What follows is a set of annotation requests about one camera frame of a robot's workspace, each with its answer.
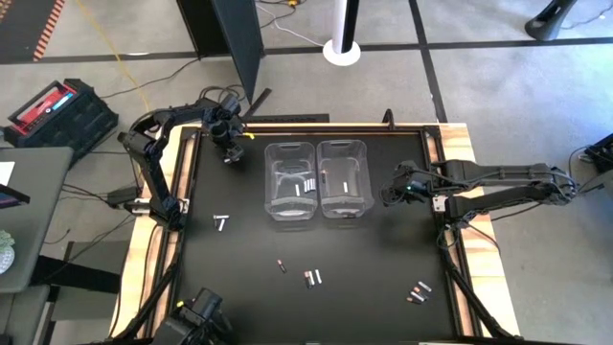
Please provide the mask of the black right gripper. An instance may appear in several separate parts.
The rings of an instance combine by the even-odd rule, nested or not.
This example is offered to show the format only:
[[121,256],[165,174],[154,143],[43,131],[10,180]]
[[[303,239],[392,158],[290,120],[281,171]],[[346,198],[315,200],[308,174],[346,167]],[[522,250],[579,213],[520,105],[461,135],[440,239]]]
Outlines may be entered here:
[[430,183],[414,162],[399,163],[393,174],[393,179],[400,178],[399,186],[386,186],[382,188],[382,202],[384,205],[396,205],[404,199],[430,199]]

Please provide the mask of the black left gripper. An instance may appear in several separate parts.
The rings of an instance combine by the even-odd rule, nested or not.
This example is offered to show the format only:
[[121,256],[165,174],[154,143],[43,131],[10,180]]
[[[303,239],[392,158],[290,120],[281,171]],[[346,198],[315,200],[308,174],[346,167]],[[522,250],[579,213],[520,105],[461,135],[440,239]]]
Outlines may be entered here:
[[210,122],[210,137],[212,141],[218,148],[226,150],[223,157],[225,164],[232,162],[229,150],[235,150],[235,161],[239,161],[243,156],[243,149],[235,141],[235,138],[241,135],[243,131],[244,123],[240,117],[218,119]]

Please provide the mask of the clear plastic bin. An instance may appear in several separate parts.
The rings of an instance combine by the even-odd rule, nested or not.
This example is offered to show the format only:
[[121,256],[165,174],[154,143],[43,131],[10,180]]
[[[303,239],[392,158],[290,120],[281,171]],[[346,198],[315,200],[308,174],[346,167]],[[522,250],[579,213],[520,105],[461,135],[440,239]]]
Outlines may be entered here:
[[317,186],[305,193],[304,181],[316,180],[315,147],[308,142],[274,143],[265,148],[264,158],[265,211],[276,221],[311,219],[318,207]]
[[[375,201],[367,158],[360,140],[330,140],[317,145],[318,186],[323,215],[328,219],[360,218]],[[321,171],[327,172],[322,184]],[[344,193],[343,182],[348,184]]]

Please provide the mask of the black partition foot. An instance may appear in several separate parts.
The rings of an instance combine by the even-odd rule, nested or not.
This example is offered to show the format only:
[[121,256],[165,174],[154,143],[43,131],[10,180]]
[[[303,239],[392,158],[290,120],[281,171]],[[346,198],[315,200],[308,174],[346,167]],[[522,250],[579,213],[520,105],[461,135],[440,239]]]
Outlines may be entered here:
[[270,88],[265,88],[261,92],[261,94],[251,103],[247,111],[242,116],[242,119],[248,121],[250,118],[252,118],[271,93],[272,90]]

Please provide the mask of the flat black bar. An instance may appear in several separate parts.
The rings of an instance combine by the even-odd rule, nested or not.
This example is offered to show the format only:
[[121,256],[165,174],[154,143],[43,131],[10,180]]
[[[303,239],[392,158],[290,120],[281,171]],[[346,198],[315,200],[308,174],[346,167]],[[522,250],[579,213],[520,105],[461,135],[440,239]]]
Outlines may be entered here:
[[329,114],[288,114],[288,115],[259,115],[244,117],[247,124],[301,124],[301,123],[329,123]]

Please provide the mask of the dark partition panel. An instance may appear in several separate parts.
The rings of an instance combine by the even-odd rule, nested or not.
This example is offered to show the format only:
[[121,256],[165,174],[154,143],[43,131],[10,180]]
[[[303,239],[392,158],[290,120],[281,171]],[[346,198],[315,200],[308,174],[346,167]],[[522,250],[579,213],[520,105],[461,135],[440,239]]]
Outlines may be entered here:
[[251,104],[264,47],[255,0],[176,0],[196,55],[230,55]]

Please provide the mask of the white pole with round base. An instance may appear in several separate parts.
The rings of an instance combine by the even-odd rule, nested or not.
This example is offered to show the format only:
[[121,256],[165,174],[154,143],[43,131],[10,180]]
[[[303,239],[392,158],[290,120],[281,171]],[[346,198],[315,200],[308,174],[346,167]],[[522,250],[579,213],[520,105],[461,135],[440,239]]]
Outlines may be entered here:
[[359,0],[335,0],[331,39],[324,45],[325,59],[336,66],[350,66],[360,59],[355,42]]

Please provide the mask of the black and red tool case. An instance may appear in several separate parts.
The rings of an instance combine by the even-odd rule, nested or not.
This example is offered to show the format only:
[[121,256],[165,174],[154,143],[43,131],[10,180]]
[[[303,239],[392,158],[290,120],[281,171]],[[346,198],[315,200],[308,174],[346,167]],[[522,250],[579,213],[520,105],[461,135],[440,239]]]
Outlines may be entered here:
[[73,162],[91,152],[119,115],[80,79],[52,81],[8,117],[5,140],[16,148],[67,147]]

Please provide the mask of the black equipment box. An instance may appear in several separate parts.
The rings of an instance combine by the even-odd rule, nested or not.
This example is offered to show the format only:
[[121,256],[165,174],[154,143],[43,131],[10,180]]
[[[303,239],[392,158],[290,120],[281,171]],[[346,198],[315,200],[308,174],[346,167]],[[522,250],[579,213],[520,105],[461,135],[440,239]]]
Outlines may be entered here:
[[584,153],[590,158],[598,173],[613,170],[613,133],[588,146]]

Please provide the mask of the grey side table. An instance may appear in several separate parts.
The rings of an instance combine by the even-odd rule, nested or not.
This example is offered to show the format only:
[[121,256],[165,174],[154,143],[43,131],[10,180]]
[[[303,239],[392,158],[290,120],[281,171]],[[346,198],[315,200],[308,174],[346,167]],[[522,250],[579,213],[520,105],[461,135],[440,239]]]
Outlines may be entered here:
[[30,198],[26,205],[0,210],[0,230],[15,240],[14,261],[0,274],[0,293],[30,284],[72,156],[70,148],[0,149],[0,162],[14,164],[9,186]]

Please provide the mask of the black stand base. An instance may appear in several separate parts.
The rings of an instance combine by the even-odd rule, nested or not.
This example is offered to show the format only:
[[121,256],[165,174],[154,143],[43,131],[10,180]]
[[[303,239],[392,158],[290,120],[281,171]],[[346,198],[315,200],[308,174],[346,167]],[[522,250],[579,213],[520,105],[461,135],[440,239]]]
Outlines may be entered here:
[[526,34],[538,41],[557,38],[564,19],[578,0],[551,0],[549,4],[524,26]]

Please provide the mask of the black mat with orange stripes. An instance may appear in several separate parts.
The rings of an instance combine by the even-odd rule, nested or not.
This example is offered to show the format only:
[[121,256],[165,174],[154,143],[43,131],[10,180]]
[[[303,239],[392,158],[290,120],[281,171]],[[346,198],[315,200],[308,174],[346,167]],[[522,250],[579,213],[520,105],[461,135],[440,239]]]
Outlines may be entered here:
[[0,64],[43,58],[65,0],[0,0]]

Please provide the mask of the white and green woven ball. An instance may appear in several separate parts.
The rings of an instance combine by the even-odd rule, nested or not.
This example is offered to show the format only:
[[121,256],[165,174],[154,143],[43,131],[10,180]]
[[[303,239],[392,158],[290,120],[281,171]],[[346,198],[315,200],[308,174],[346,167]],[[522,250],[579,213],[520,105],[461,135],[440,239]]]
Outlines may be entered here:
[[15,257],[14,238],[8,232],[0,230],[0,275],[7,272]]

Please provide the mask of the grey cabinet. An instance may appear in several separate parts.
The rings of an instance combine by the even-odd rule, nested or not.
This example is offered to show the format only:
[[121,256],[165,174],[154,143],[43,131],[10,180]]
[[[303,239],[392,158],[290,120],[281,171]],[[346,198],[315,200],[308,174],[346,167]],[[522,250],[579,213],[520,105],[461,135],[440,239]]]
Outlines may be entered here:
[[0,293],[0,345],[34,345],[49,292],[47,286],[37,286]]

